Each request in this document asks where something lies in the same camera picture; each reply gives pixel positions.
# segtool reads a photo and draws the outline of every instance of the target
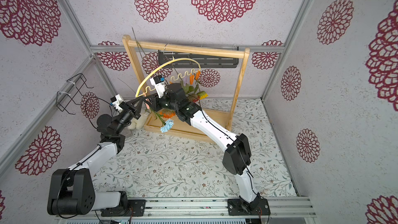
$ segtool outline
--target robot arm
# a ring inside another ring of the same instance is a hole
[[[250,172],[248,138],[244,134],[238,136],[228,131],[212,120],[200,106],[189,102],[179,83],[166,87],[162,76],[152,78],[151,83],[157,89],[157,94],[137,97],[128,102],[124,102],[119,95],[112,98],[114,107],[120,113],[115,117],[107,114],[98,117],[97,131],[101,132],[98,147],[78,163],[53,173],[47,212],[52,215],[87,214],[92,210],[106,208],[114,216],[128,214],[130,206],[126,192],[95,192],[91,173],[96,173],[107,160],[123,149],[125,137],[120,132],[129,125],[132,118],[140,117],[142,103],[145,102],[154,111],[162,108],[174,110],[181,121],[210,137],[224,152],[222,164],[236,178],[242,209],[248,214],[258,214],[256,211],[260,194]]]

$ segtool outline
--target patterned wall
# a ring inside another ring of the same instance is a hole
[[[122,44],[121,37],[178,44],[282,45],[302,0],[69,0],[93,45]],[[132,97],[138,83],[125,53],[101,54],[117,91]],[[262,95],[276,53],[251,53],[241,97]],[[144,58],[144,72],[157,67]],[[211,97],[232,97],[239,68],[216,69],[207,84]],[[176,75],[169,71],[167,75]]]
[[[77,103],[86,103],[86,109],[71,103],[67,110],[76,115],[57,110],[2,177],[0,223],[24,223],[26,218],[32,223],[50,223],[54,216],[47,214],[47,200],[52,173],[69,167],[96,147],[100,134],[87,117],[95,124],[99,115],[110,114],[110,110],[106,103],[90,97],[108,100],[111,95],[95,65],[90,65],[84,75],[87,85],[93,88],[83,86],[83,96],[78,93],[75,99]]]
[[[0,156],[54,97],[86,59],[56,0],[0,0]],[[92,89],[77,95],[86,107],[70,104],[76,115],[57,111],[32,139],[0,181],[0,222],[49,223],[50,177],[94,149],[99,140],[87,117],[109,109],[95,98],[109,99],[94,65],[85,72]]]
[[[55,0],[2,0],[0,8],[2,156],[87,54]]]
[[[321,223],[398,222],[397,16],[398,0],[315,0],[266,101]]]

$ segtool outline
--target green leaf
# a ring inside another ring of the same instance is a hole
[[[183,88],[184,88],[185,93],[189,93],[189,85],[188,84],[186,84]]]

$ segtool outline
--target mounting base plate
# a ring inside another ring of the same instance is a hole
[[[270,215],[271,212],[269,210],[269,205],[268,201],[266,199],[261,198],[260,203],[258,206],[253,209],[252,211],[245,211],[242,208],[242,202],[240,199],[228,199],[228,213],[231,216],[237,216],[237,215],[256,215],[258,216],[259,213],[261,215]]]
[[[141,217],[144,215],[146,200],[129,200],[129,207],[132,207],[132,216]],[[102,209],[102,217],[130,216],[131,210],[119,209],[120,207]]]

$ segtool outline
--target floral floor mat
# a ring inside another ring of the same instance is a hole
[[[231,102],[201,100],[201,105],[229,111]],[[238,100],[232,131],[249,138],[251,172],[261,195],[296,196],[260,99]],[[134,130],[93,184],[97,191],[126,191],[128,197],[237,197],[238,185],[222,157],[214,143]]]

